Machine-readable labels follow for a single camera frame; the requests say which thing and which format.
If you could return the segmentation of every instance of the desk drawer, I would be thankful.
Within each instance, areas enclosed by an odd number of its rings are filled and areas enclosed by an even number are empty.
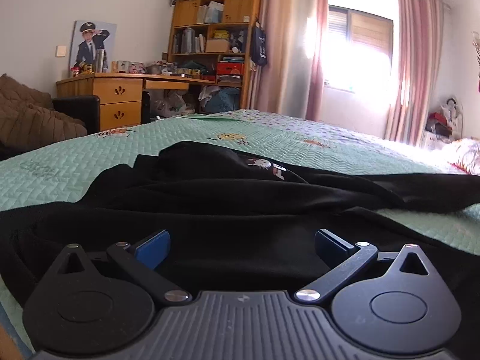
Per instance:
[[[188,82],[145,81],[145,89],[188,89]]]
[[[140,124],[141,109],[141,101],[100,105],[100,131]]]
[[[142,100],[142,79],[97,79],[93,82],[93,95],[100,104],[124,103]]]

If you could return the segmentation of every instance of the wooden desk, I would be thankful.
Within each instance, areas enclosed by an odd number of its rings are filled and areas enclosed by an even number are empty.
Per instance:
[[[140,124],[143,89],[188,89],[215,81],[177,76],[92,73],[57,81],[57,96],[96,95],[100,98],[100,131]]]

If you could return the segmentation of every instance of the can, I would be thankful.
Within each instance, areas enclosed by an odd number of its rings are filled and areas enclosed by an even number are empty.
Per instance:
[[[80,68],[78,66],[74,66],[70,69],[70,71],[71,71],[71,76],[76,77],[80,73]]]
[[[105,58],[105,49],[98,49],[95,53],[94,72],[103,73],[103,62]]]

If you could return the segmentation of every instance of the drawer handle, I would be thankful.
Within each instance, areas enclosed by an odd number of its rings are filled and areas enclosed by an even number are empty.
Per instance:
[[[116,95],[123,95],[125,93],[125,88],[122,88],[121,86],[118,87],[118,89],[115,90]]]

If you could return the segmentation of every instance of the light switch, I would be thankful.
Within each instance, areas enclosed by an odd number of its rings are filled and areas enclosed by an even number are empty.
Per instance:
[[[57,53],[55,56],[66,56],[67,55],[67,47],[66,46],[57,46]]]

